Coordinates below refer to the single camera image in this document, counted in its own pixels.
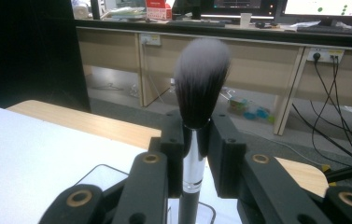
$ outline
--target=dark wall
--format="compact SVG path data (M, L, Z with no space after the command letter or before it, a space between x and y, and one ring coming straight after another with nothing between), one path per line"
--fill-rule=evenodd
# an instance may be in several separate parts
M0 107L32 99L90 111L68 0L0 0Z

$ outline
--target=wire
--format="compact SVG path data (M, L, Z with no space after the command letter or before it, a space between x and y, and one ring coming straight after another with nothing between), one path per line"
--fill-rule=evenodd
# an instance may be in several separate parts
M339 59L338 57L336 56L335 58L332 58L332 67L334 69L334 83L335 83L335 97L336 97L336 104L338 105L338 109L339 109L339 114L341 116L341 120L342 120L342 125L344 127L344 131L345 131L345 135L347 137L347 140L349 141L349 144L352 148L352 143L351 143L351 140L347 134L347 131L345 129L345 127L347 127L347 130L350 132L350 128L348 127L347 123L345 122L344 120L344 117L342 115L342 110L341 110L341 107L340 107L340 104L339 104L339 97L338 97L338 85L336 83L336 75L338 74L338 68L339 68Z
M144 43L143 43L143 54L146 54L146 44L147 44L147 42L144 42ZM147 73L148 73L149 80L150 80L150 82L152 83L152 86L153 86L153 88L154 88L156 94L158 95L158 98L159 98L159 99L162 101L162 103L164 104L164 100L161 98L161 94L159 93L158 88L156 88L156 85L155 85L155 83L153 82L152 76L151 76L151 74L150 74L150 72L149 72L149 66L148 66L148 63L147 63L147 57L144 57L144 65L145 65L145 67L147 68Z
M297 112L297 114L300 116L300 118L304 121L304 123L309 126L310 128L314 128L312 124L310 124L302 115L301 113L299 112L299 110L297 109L297 107L295 106L295 104L292 104L293 108L295 109L295 111ZM317 133L319 133L321 136L323 136L325 139L327 139L328 141L330 141L331 143L333 143L334 145L336 145L338 148L340 148L344 153L346 153L347 155L351 156L352 157L352 154L351 152L347 151L345 148L341 147L339 144L337 144L336 142L334 142L332 139L330 139L327 135L325 135L324 133L322 133L321 131L319 130L316 130ZM348 164L345 164L345 163L342 163L342 162L339 162L339 161L335 161L331 158L328 158L326 156L324 156L322 153L320 153L318 151L318 149L316 148L316 146L314 146L314 150L323 158L329 160L329 161L334 161L334 162L337 162L339 164L342 164L344 166L350 166Z
M315 114L318 116L318 113L316 112L316 109L315 109L315 107L313 106L313 102L312 102L312 101L310 101L310 105L312 106L312 109L313 109L313 111L315 112ZM322 118L322 117L321 117L321 119L324 120L326 123L328 123L328 124L330 124L330 125L332 125L332 126L334 126L334 127L336 127L336 128L343 129L343 127L341 127L341 126L339 126L339 125L337 125L337 124L334 124L334 123L330 122L330 121L327 120L327 119L324 119L324 118Z
M323 85L324 91L327 93L327 99L326 99L326 101L325 101L325 103L324 103L324 106L323 106L323 108L321 109L319 115L321 115L321 113L322 113L324 107L326 106L328 100L330 100L330 101L332 102L333 106L335 107L335 110L338 112L338 114L339 114L339 116L340 116L340 118L341 118L343 130L344 130L344 132L345 132L346 138L347 138L347 140L348 140L350 146L352 147L351 140L350 140L350 138L349 138L349 136L348 136L348 134L347 134L347 132L351 132L351 131L350 131L350 128L348 127L347 123L345 122L345 119L344 119L343 115L342 115L341 108L340 108L340 106L339 106L338 93L337 93L336 77L337 77L337 74L338 74L339 59L338 59L338 57L332 57L333 82L332 82L332 84L331 84L330 91L328 91L328 89L327 89L327 87L326 87L326 85L325 85L325 83L324 83L324 81L323 81L323 79L322 79L322 77L321 77L321 74L320 74L319 71L318 71L317 63L315 63L315 68L316 68L317 75L318 75L318 77L319 77L319 79L320 79L320 81L321 81L321 84ZM332 91L332 88L333 88L333 87L335 87L335 96L336 96L337 104L336 104L336 103L332 100L332 98L331 98L331 91Z

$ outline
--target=black cable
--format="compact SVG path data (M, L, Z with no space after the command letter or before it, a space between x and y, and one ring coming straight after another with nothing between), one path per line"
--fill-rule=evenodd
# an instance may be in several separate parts
M295 106L295 104L292 104L292 107L295 109L295 111L296 111L297 114L300 116L300 118L303 120L303 122L304 122L307 126L309 126L310 128L313 128L313 125L310 124L310 123L301 115L301 113L299 112L299 110L297 109L297 107ZM334 142L332 139L330 139L327 135L325 135L324 133L322 133L320 130L316 130L316 132L319 133L320 135L322 135L325 139L327 139L328 141L330 141L330 142L333 143L334 145L336 145L336 146L337 146L338 148L340 148L344 153L346 153L346 154L349 155L349 156L352 156L352 154L351 154L349 151L347 151L345 148L343 148L342 146L340 146L339 144L337 144L336 142ZM342 165L344 165L344 166L350 166L350 165L348 165L348 164L342 163L342 162L340 162L340 161L335 161L335 160L333 160L333 159L331 159L331 158L328 158L328 157L324 156L321 152L318 151L318 149L317 149L315 146L314 146L314 149L315 149L315 151L316 151L321 157L323 157L323 158L325 158L325 159L327 159L327 160L329 160L329 161L334 161L334 162L339 163L339 164L342 164Z
M315 106L313 105L313 102L312 102L312 101L310 101L310 105L312 106L313 112L315 112L315 114L318 116L318 113L316 112ZM334 123L330 122L330 121L327 120L327 119L324 119L324 118L322 118L322 117L321 117L321 119L322 119L323 121L325 121L326 123L332 125L333 127L336 127L336 128L339 128L339 129L343 129L343 127L341 127L341 126L339 126L339 125L337 125L337 124L334 124Z
M341 122L342 122L342 127L344 127L344 132L345 132L345 135L346 135L346 138L352 148L352 142L350 140L350 137L349 135L347 134L347 131L350 132L350 128L348 127L345 119L344 119L344 116L342 115L342 110L341 110L341 107L340 107L340 104L339 104L339 97L338 97L338 85L336 83L336 76L338 75L338 68L339 68L339 59L338 57L336 56L335 58L332 58L332 67L333 67L333 82L335 84L335 99L336 99L336 104L338 105L338 109L339 109L339 115L341 116Z
M333 70L334 79L333 79L333 82L332 82L332 84L331 84L331 89L330 89L330 91L328 91L328 89L327 89L327 87L326 87L326 85L325 85L325 83L324 83L324 81L323 81L323 79L322 79L322 77L321 77L321 74L320 74L319 71L318 71L317 62L315 61L315 69L316 69L317 75L318 75L318 77L319 77L319 79L320 79L320 81L321 81L321 84L323 85L324 91L325 91L326 94L327 94L327 100L326 100L326 102L324 103L323 108L325 107L325 105L326 105L326 103L328 102L328 100L330 100L331 103L332 103L332 105L334 106L335 110L338 112L338 114L339 114L339 116L340 116L340 118L341 118L342 126L343 126L343 129L344 129L344 131L345 131L346 137L347 137L347 139L348 139L348 141L349 141L350 146L352 147L352 143L351 143L350 138L349 138L349 136L348 136L348 134L347 134L347 132L346 132L346 130L348 130L348 131L350 132L350 128L348 127L347 123L345 122L344 117L342 116L341 108L340 108L340 106L339 106L339 99L338 99L337 92L336 92L337 104L336 104L336 103L332 100L332 98L331 98L331 91L332 91L332 88L335 87L335 90L337 91L337 87L336 87L336 76L337 76L337 73L338 73L339 62L337 63L337 66L335 66L335 60L333 59L332 64L333 64L332 70Z

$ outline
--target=black and white bristles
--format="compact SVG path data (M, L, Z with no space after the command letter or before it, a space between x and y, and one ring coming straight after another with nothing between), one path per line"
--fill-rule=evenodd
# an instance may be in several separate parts
M229 65L230 51L217 39L195 39L181 52L174 79L185 126L200 129L209 121Z

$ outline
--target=red box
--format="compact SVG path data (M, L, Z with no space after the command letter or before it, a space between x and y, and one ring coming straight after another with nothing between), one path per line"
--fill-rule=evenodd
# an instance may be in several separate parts
M147 17L154 20L171 20L172 9L165 0L146 0Z

